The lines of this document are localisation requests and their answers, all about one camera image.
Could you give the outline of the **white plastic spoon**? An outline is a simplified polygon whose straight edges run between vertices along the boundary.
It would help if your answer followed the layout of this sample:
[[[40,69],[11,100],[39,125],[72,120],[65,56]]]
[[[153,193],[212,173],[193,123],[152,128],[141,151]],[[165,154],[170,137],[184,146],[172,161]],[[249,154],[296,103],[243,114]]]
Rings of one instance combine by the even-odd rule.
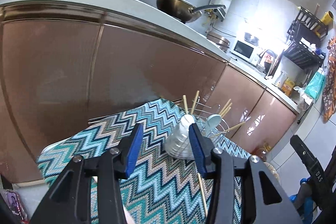
[[[189,127],[193,123],[195,123],[194,117],[186,114],[172,129],[164,144],[165,151],[169,156],[182,160],[194,160],[189,141]]]

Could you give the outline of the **light blue plastic spoon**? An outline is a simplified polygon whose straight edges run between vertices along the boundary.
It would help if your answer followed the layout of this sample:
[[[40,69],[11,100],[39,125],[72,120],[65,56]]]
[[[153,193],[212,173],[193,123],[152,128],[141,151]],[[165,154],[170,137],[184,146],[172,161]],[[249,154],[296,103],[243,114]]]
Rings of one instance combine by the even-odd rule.
[[[204,130],[203,130],[204,134],[208,135],[213,128],[215,128],[216,126],[220,124],[221,120],[222,118],[219,114],[210,115],[205,121]]]

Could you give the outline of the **wooden chopstick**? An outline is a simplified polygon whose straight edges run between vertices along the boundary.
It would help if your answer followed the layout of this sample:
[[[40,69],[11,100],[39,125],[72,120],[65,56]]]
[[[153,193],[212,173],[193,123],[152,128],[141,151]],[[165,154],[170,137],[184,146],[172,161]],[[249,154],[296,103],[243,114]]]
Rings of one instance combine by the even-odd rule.
[[[241,123],[239,123],[239,124],[237,124],[237,125],[235,125],[235,126],[233,126],[233,127],[230,127],[230,128],[228,128],[228,129],[224,130],[223,132],[220,132],[220,133],[218,133],[218,134],[213,135],[212,138],[216,138],[216,137],[219,137],[219,136],[221,136],[221,135],[225,135],[226,133],[228,133],[228,132],[230,132],[230,131],[232,131],[232,130],[234,130],[234,129],[236,129],[236,128],[239,128],[239,127],[242,126],[243,124],[245,124],[245,121],[243,121],[243,122],[241,122]]]
[[[195,94],[195,97],[194,97],[194,100],[193,100],[193,105],[192,105],[192,108],[191,108],[191,111],[190,111],[190,115],[193,115],[193,113],[194,113],[195,106],[197,104],[198,98],[199,98],[199,90],[197,90],[197,92]]]
[[[201,175],[199,173],[197,173],[197,176],[198,176],[198,183],[199,183],[199,188],[200,188],[200,192],[201,192],[203,209],[204,209],[204,212],[205,212],[205,217],[207,217],[208,216],[208,209],[207,209],[205,191],[204,191],[204,188],[203,188],[203,182],[202,182]]]
[[[227,101],[227,103],[224,105],[224,107],[222,108],[222,110],[219,112],[219,115],[223,118],[231,109],[232,106],[232,102],[231,99],[229,99]]]
[[[189,108],[188,108],[188,105],[187,105],[187,98],[186,98],[185,94],[183,94],[182,100],[183,100],[183,107],[184,107],[184,110],[185,110],[185,114],[188,115],[189,114]]]

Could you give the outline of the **woven waste basket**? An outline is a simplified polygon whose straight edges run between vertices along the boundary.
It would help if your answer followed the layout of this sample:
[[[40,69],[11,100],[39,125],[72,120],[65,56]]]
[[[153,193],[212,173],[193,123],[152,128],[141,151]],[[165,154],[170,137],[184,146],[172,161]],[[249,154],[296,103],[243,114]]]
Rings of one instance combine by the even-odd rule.
[[[264,165],[265,165],[266,177],[270,179],[271,182],[276,181],[278,184],[280,184],[280,176],[276,171],[275,167],[268,162],[264,162]]]

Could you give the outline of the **zigzag patterned table cloth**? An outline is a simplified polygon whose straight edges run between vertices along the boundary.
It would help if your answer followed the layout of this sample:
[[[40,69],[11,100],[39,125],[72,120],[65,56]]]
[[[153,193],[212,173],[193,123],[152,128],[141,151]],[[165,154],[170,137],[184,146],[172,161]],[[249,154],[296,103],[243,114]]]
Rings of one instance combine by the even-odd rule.
[[[126,210],[136,223],[204,223],[195,163],[174,159],[164,149],[166,138],[183,113],[174,102],[158,99],[113,114],[46,147],[38,157],[38,168],[45,182],[52,184],[74,156],[100,156],[141,123],[144,133],[135,170],[120,182]],[[203,188],[208,207],[212,181],[205,181]]]

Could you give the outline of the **wooden chopstick in holder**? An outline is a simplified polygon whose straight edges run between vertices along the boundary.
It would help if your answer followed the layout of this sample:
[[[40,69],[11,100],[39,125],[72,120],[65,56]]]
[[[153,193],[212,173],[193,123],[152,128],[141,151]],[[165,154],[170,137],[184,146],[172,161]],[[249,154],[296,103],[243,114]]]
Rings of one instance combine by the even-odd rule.
[[[184,107],[184,110],[185,110],[185,114],[188,115],[189,114],[189,108],[188,108],[188,105],[187,105],[187,98],[186,98],[185,94],[183,94],[182,100],[183,100],[183,107]]]
[[[193,113],[194,113],[195,106],[197,104],[198,98],[199,98],[199,90],[197,90],[197,92],[195,94],[195,97],[194,97],[194,100],[193,100],[193,105],[192,105],[192,108],[191,108],[191,111],[190,111],[190,115],[193,115]]]

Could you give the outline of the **pink plastic spoon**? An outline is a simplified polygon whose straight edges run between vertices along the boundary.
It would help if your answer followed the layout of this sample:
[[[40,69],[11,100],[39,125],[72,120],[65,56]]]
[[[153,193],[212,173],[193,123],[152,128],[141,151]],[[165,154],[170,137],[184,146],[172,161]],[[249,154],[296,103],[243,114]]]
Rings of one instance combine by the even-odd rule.
[[[130,215],[130,213],[126,209],[123,209],[123,211],[124,211],[124,214],[125,214],[126,223],[127,224],[135,224],[135,221],[134,221],[133,217]]]

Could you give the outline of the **orange patterned hanging cloth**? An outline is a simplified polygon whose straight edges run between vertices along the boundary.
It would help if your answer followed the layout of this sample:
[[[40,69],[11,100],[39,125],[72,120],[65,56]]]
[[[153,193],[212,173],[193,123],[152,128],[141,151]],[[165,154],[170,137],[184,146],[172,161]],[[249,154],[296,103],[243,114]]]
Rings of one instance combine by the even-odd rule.
[[[326,123],[335,113],[335,87],[336,87],[336,55],[335,37],[329,40],[327,49],[329,50],[326,84],[322,92],[323,102],[323,122]]]

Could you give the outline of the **yellow oil bottle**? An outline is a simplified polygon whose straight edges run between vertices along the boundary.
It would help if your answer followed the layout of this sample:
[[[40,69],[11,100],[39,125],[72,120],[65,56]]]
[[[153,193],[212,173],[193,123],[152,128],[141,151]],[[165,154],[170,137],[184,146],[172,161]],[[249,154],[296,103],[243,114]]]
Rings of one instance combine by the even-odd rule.
[[[282,87],[281,87],[281,90],[283,91],[283,93],[285,93],[288,97],[291,95],[292,93],[292,90],[295,86],[295,82],[290,80],[289,78],[287,78]]]

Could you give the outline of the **white microwave oven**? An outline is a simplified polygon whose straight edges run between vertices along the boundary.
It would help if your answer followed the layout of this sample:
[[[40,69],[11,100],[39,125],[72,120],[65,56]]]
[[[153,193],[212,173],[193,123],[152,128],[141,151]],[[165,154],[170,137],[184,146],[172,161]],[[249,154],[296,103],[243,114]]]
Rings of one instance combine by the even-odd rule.
[[[254,46],[245,40],[236,40],[230,52],[235,56],[245,60],[246,62],[253,63],[257,60],[257,50],[258,46]]]

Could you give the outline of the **copper rice cooker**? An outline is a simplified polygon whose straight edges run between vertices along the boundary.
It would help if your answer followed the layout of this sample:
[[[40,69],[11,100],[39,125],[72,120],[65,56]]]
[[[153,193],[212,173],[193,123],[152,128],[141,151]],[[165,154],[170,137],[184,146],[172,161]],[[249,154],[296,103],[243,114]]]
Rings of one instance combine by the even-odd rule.
[[[221,36],[215,32],[210,31],[207,34],[207,39],[214,42],[223,52],[227,53],[230,48],[230,41],[224,36]]]

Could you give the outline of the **plastic bag with red item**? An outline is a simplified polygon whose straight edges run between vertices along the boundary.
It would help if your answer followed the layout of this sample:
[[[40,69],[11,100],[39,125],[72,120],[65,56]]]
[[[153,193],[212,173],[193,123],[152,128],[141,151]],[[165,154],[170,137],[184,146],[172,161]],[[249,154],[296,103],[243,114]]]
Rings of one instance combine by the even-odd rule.
[[[10,189],[1,189],[1,196],[7,207],[20,223],[29,223],[27,213],[21,204],[19,194]]]

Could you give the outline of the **brass frying pan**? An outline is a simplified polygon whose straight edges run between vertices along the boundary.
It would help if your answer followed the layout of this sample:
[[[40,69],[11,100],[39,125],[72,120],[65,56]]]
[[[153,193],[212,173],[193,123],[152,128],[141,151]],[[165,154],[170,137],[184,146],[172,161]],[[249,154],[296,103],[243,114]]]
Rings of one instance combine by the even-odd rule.
[[[225,10],[225,5],[204,5],[195,7],[185,0],[156,0],[157,9],[169,16],[179,19],[182,23],[191,23],[202,16],[206,9]]]

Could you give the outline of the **black dish rack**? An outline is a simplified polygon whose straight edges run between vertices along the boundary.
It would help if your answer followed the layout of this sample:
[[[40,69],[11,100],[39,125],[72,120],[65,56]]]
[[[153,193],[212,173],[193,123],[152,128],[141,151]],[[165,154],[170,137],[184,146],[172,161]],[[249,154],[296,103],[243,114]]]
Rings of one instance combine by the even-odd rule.
[[[301,69],[321,65],[325,55],[318,49],[328,32],[328,25],[299,6],[298,14],[287,31],[288,46],[284,50],[284,56]]]

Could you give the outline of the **yellow roll on rack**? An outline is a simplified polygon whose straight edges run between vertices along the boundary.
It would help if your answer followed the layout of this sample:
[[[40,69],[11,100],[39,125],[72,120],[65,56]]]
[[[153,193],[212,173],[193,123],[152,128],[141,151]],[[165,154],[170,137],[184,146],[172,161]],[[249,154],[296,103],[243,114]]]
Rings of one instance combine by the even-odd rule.
[[[334,15],[331,11],[327,11],[325,12],[325,14],[323,15],[323,17],[321,18],[321,22],[325,25],[325,26],[329,26],[331,25],[331,23],[334,20]]]

